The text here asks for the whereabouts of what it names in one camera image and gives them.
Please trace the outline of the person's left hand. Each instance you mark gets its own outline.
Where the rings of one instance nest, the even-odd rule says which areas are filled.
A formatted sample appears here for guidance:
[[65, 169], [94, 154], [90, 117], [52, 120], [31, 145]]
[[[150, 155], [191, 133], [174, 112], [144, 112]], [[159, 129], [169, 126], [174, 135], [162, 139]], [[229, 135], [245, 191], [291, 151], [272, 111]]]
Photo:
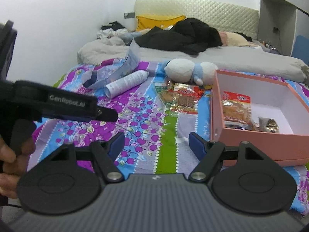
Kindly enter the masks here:
[[8, 147], [1, 138], [1, 161], [3, 161], [3, 173], [1, 173], [1, 195], [10, 199], [17, 199], [17, 184], [26, 173], [30, 155], [35, 152], [36, 146], [30, 137], [21, 145], [21, 154]]

